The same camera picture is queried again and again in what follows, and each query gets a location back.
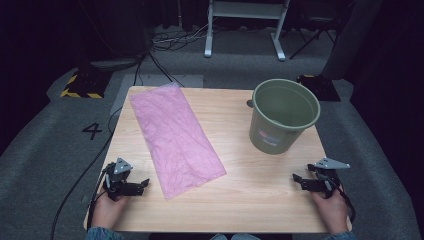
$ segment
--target metal stand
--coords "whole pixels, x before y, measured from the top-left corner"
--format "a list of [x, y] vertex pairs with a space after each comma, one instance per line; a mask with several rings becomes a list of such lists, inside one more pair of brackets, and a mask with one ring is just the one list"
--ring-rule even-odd
[[208, 34], [206, 36], [205, 57], [212, 56], [212, 23], [213, 17], [239, 17], [239, 18], [260, 18], [278, 19], [277, 32], [271, 33], [271, 39], [280, 61], [286, 60], [279, 40], [281, 28], [286, 18], [290, 0], [285, 0], [284, 4], [262, 4], [262, 3], [242, 3], [242, 2], [220, 2], [209, 1], [208, 12]]

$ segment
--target cable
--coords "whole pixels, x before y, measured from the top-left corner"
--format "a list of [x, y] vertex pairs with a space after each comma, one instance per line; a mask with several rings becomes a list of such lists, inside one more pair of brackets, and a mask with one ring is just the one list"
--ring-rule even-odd
[[143, 79], [140, 76], [140, 73], [138, 73], [138, 78], [140, 79], [140, 82], [141, 82], [141, 85], [140, 86], [144, 86], [144, 82], [143, 82]]
[[78, 2], [79, 2], [79, 4], [80, 4], [80, 6], [81, 6], [82, 10], [84, 11], [85, 15], [87, 16], [88, 20], [90, 21], [91, 25], [93, 26], [94, 30], [96, 31], [97, 35], [99, 36], [100, 40], [101, 40], [101, 41], [105, 44], [105, 46], [106, 46], [107, 48], [109, 48], [109, 50], [110, 50], [111, 52], [113, 52], [113, 53], [115, 53], [116, 55], [121, 56], [121, 57], [136, 57], [136, 58], [138, 58], [138, 57], [142, 56], [143, 54], [145, 54], [145, 52], [143, 51], [143, 52], [141, 52], [140, 54], [137, 54], [137, 55], [125, 55], [125, 54], [121, 54], [121, 53], [119, 53], [119, 52], [115, 51], [115, 50], [114, 50], [114, 49], [113, 49], [113, 48], [112, 48], [112, 47], [111, 47], [111, 46], [110, 46], [110, 45], [106, 42], [106, 40], [102, 37], [102, 35], [100, 34], [99, 30], [97, 29], [96, 24], [94, 24], [93, 19], [92, 19], [92, 18], [90, 17], [90, 15], [88, 14], [87, 9], [85, 8], [85, 6], [84, 6], [84, 4], [81, 2], [81, 0], [78, 0]]
[[80, 175], [80, 177], [77, 179], [77, 181], [74, 183], [74, 185], [71, 187], [71, 189], [68, 191], [68, 193], [66, 194], [65, 198], [62, 200], [62, 203], [60, 204], [59, 209], [56, 212], [56, 216], [53, 220], [52, 223], [52, 230], [50, 232], [50, 239], [53, 240], [54, 239], [54, 231], [56, 228], [56, 224], [57, 224], [57, 220], [59, 218], [59, 214], [62, 211], [63, 206], [66, 203], [66, 200], [68, 199], [68, 197], [71, 195], [71, 193], [74, 191], [75, 187], [78, 185], [78, 183], [81, 181], [81, 179], [84, 177], [84, 175], [87, 173], [87, 171], [91, 168], [91, 166], [93, 166], [93, 164], [97, 161], [97, 159], [99, 158], [99, 156], [102, 154], [102, 152], [106, 149], [107, 145], [109, 144], [109, 142], [111, 141], [113, 136], [113, 133], [110, 134], [109, 138], [107, 139], [107, 141], [105, 142], [105, 144], [103, 145], [103, 147], [100, 149], [99, 153], [97, 153], [96, 157], [90, 162], [90, 164], [88, 165], [88, 167], [84, 170], [84, 172]]
[[[134, 77], [134, 84], [133, 84], [133, 86], [135, 86], [135, 84], [136, 84], [136, 80], [137, 80], [137, 75], [138, 75], [138, 70], [139, 70], [139, 68], [140, 68], [140, 66], [141, 66], [141, 63], [142, 63], [142, 60], [143, 59], [141, 59], [139, 62], [138, 62], [138, 66], [137, 66], [137, 69], [136, 69], [136, 72], [135, 72], [135, 77]], [[120, 108], [118, 108], [110, 117], [109, 117], [109, 121], [108, 121], [108, 124], [107, 124], [107, 126], [108, 126], [108, 129], [109, 129], [109, 133], [110, 133], [110, 135], [109, 135], [109, 138], [107, 139], [107, 141], [106, 141], [106, 143], [103, 145], [103, 147], [100, 149], [100, 151], [99, 151], [99, 153], [96, 155], [96, 157], [90, 162], [90, 164], [87, 166], [87, 168], [84, 170], [84, 172], [80, 175], [80, 177], [77, 179], [77, 181], [74, 183], [74, 185], [71, 187], [71, 189], [68, 191], [68, 193], [66, 194], [66, 196], [65, 196], [65, 198], [62, 200], [62, 203], [60, 204], [60, 207], [59, 207], [59, 209], [57, 210], [57, 212], [56, 212], [56, 216], [55, 216], [55, 219], [53, 220], [53, 223], [52, 223], [52, 230], [51, 230], [51, 232], [50, 232], [50, 239], [51, 240], [53, 240], [54, 239], [54, 232], [55, 232], [55, 229], [56, 229], [56, 224], [57, 224], [57, 220], [59, 219], [59, 215], [60, 215], [60, 212], [62, 211], [62, 208], [63, 208], [63, 206], [65, 205], [65, 203], [66, 203], [66, 201], [67, 201], [67, 199], [68, 199], [68, 197], [71, 195], [71, 193], [74, 191], [74, 189], [76, 188], [76, 186], [78, 185], [78, 183], [81, 181], [81, 179], [84, 177], [84, 175], [87, 173], [87, 171], [93, 166], [93, 164], [97, 161], [97, 159], [99, 158], [99, 156], [102, 154], [102, 152], [106, 149], [106, 147], [107, 147], [107, 145], [109, 144], [109, 142], [112, 140], [112, 137], [113, 137], [113, 134], [114, 134], [114, 132], [115, 132], [115, 130], [111, 130], [110, 129], [110, 123], [111, 123], [111, 120], [112, 120], [112, 118], [113, 118], [113, 116], [118, 112], [118, 111], [120, 111], [122, 109], [122, 107], [120, 107]], [[93, 196], [91, 197], [91, 202], [90, 202], [90, 205], [91, 204], [93, 204], [94, 203], [94, 205], [95, 205], [95, 202], [97, 201], [97, 198], [98, 197], [100, 197], [102, 194], [104, 194], [105, 192], [103, 192], [103, 193], [101, 193], [96, 199], [95, 199], [95, 196], [97, 195], [97, 190], [99, 189], [99, 186], [100, 186], [100, 182], [101, 182], [101, 180], [103, 179], [103, 176], [104, 176], [104, 174], [105, 174], [105, 170], [103, 170], [102, 171], [102, 174], [101, 174], [101, 176], [99, 177], [99, 179], [97, 180], [97, 183], [96, 183], [96, 188], [95, 188], [95, 191], [94, 191], [94, 193], [93, 193]], [[89, 208], [89, 211], [91, 211], [91, 209], [93, 209], [92, 211], [94, 211], [94, 207], [90, 207]], [[87, 226], [88, 226], [88, 224], [91, 224], [91, 219], [87, 219]]]
[[97, 199], [99, 199], [99, 197], [100, 197], [100, 196], [102, 196], [103, 194], [105, 194], [106, 192], [107, 192], [107, 191], [103, 191], [102, 193], [100, 193], [100, 194], [98, 194], [98, 195], [96, 194], [96, 196], [97, 196], [97, 197], [96, 197], [96, 199], [95, 199], [95, 200], [97, 201]]
[[163, 74], [165, 74], [165, 76], [169, 79], [169, 81], [174, 82], [174, 80], [175, 80], [175, 82], [179, 83], [182, 87], [184, 87], [184, 85], [180, 81], [178, 81], [178, 79], [176, 79], [174, 76], [172, 76], [171, 74], [169, 74], [168, 71], [166, 71], [166, 69], [162, 65], [159, 64], [159, 61], [155, 57], [153, 57], [152, 53], [149, 53], [149, 54], [150, 54], [150, 57], [153, 60], [153, 63], [156, 65], [156, 67], [159, 68], [159, 70], [161, 70], [161, 72]]
[[[166, 32], [166, 33], [158, 33], [156, 36], [154, 36], [153, 37], [153, 39], [152, 39], [152, 43], [153, 43], [153, 48], [155, 49], [155, 50], [158, 50], [158, 51], [176, 51], [176, 50], [179, 50], [179, 49], [181, 49], [181, 48], [183, 48], [183, 47], [185, 47], [185, 46], [187, 46], [189, 43], [193, 43], [193, 42], [195, 42], [195, 41], [197, 41], [197, 40], [199, 40], [199, 39], [201, 39], [201, 38], [205, 38], [207, 35], [206, 34], [204, 34], [204, 35], [201, 35], [201, 36], [197, 36], [197, 34], [199, 34], [200, 32], [203, 32], [203, 33], [205, 33], [206, 31], [205, 30], [203, 30], [204, 28], [206, 28], [207, 26], [208, 26], [209, 24], [206, 24], [206, 25], [204, 25], [203, 27], [201, 27], [201, 28], [199, 28], [197, 31], [195, 31], [194, 33], [188, 33], [188, 32], [186, 32], [186, 34], [185, 35], [183, 35], [183, 36], [178, 36], [180, 33], [181, 33], [181, 31], [173, 31], [173, 32]], [[174, 33], [174, 32], [177, 32], [172, 38], [169, 38], [168, 37], [168, 33]], [[166, 43], [166, 42], [169, 42], [169, 46], [168, 47], [162, 47], [162, 46], [158, 46], [158, 44], [159, 43]], [[172, 48], [173, 46], [175, 46], [177, 43], [179, 43], [179, 44], [183, 44], [182, 46], [180, 46], [180, 47], [177, 47], [177, 48]]]
[[323, 174], [320, 174], [320, 173], [316, 173], [317, 175], [319, 175], [321, 178], [323, 178], [323, 179], [325, 179], [325, 180], [328, 180], [330, 183], [331, 183], [331, 185], [333, 185], [339, 192], [340, 192], [340, 196], [342, 196], [343, 198], [344, 198], [344, 200], [345, 200], [345, 202], [346, 202], [346, 204], [348, 205], [348, 207], [350, 208], [350, 211], [351, 211], [351, 215], [350, 215], [350, 222], [351, 223], [353, 223], [354, 221], [355, 221], [355, 218], [356, 218], [356, 210], [355, 210], [355, 208], [353, 207], [353, 204], [352, 204], [352, 202], [350, 201], [350, 198], [347, 196], [347, 194], [345, 193], [345, 191], [344, 190], [342, 190], [333, 180], [331, 180], [331, 178], [329, 178], [329, 177], [327, 177], [327, 176], [325, 176], [325, 175], [323, 175]]
[[111, 72], [115, 72], [115, 71], [120, 71], [120, 70], [124, 70], [127, 68], [130, 68], [132, 66], [135, 66], [138, 64], [138, 62], [142, 61], [142, 58], [135, 58], [133, 61], [129, 62], [129, 63], [121, 63], [121, 64], [114, 64], [114, 65], [110, 65], [110, 66], [101, 66], [101, 65], [95, 65], [95, 64], [91, 64], [93, 67], [99, 69], [99, 71], [111, 71]]

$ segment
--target white stand leg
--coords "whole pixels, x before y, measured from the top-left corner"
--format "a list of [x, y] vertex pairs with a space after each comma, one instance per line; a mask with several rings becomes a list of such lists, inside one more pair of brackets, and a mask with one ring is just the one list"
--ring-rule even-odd
[[289, 3], [290, 3], [290, 0], [284, 1], [283, 9], [281, 10], [281, 16], [280, 16], [280, 19], [278, 20], [277, 32], [271, 33], [272, 42], [274, 43], [274, 48], [275, 48], [275, 51], [277, 52], [277, 57], [280, 61], [286, 60], [286, 56], [284, 55], [283, 49], [281, 48], [281, 43], [279, 38], [281, 34], [281, 29], [283, 28], [284, 19], [286, 18]]
[[206, 36], [205, 57], [212, 56], [212, 24], [213, 24], [213, 0], [209, 1], [208, 12], [208, 35]]

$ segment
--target human hand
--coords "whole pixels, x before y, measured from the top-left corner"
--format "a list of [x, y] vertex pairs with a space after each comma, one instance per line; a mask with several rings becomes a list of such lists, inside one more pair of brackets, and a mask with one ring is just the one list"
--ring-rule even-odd
[[317, 192], [311, 192], [311, 197], [331, 235], [349, 231], [346, 223], [348, 208], [339, 191], [334, 191], [328, 199]]
[[107, 193], [100, 195], [94, 208], [91, 226], [112, 229], [130, 199], [129, 196], [120, 196], [115, 202], [107, 196]]

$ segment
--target bucket rim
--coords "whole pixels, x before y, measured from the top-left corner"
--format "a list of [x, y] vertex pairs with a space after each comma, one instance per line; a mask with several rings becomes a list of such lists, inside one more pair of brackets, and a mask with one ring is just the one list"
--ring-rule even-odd
[[[270, 83], [270, 82], [284, 82], [284, 83], [287, 83], [287, 84], [289, 84], [289, 85], [291, 85], [291, 86], [295, 86], [295, 87], [298, 87], [299, 89], [302, 89], [302, 90], [304, 90], [307, 94], [309, 94], [311, 97], [312, 97], [312, 99], [313, 99], [313, 101], [316, 103], [316, 107], [317, 107], [317, 112], [316, 112], [316, 114], [315, 114], [315, 118], [312, 120], [312, 121], [310, 121], [308, 124], [305, 124], [305, 125], [301, 125], [301, 126], [288, 126], [288, 125], [284, 125], [284, 124], [281, 124], [281, 123], [278, 123], [278, 122], [276, 122], [276, 121], [274, 121], [274, 120], [272, 120], [272, 119], [270, 119], [270, 118], [268, 118], [259, 108], [258, 108], [258, 105], [256, 104], [256, 101], [255, 101], [255, 95], [256, 95], [256, 93], [257, 93], [257, 90], [260, 88], [260, 87], [262, 87], [263, 85], [265, 85], [265, 84], [268, 84], [268, 83]], [[299, 131], [299, 130], [305, 130], [305, 129], [307, 129], [307, 128], [310, 128], [311, 126], [313, 126], [317, 121], [318, 121], [318, 119], [319, 119], [319, 117], [320, 117], [320, 115], [321, 115], [321, 105], [320, 105], [320, 103], [319, 103], [319, 101], [318, 101], [318, 99], [317, 99], [317, 97], [311, 92], [311, 90], [309, 90], [309, 89], [307, 89], [305, 86], [303, 86], [302, 84], [299, 84], [299, 83], [297, 83], [297, 82], [295, 82], [295, 81], [292, 81], [292, 80], [288, 80], [288, 79], [279, 79], [279, 78], [274, 78], [274, 79], [269, 79], [269, 80], [265, 80], [265, 81], [263, 81], [262, 83], [260, 83], [258, 86], [256, 86], [256, 88], [255, 88], [255, 90], [253, 91], [253, 93], [252, 93], [252, 103], [253, 103], [253, 108], [254, 108], [254, 110], [256, 110], [262, 117], [264, 117], [271, 125], [274, 125], [274, 126], [276, 126], [276, 127], [278, 127], [278, 128], [283, 128], [283, 129], [285, 129], [285, 130], [292, 130], [292, 131]]]

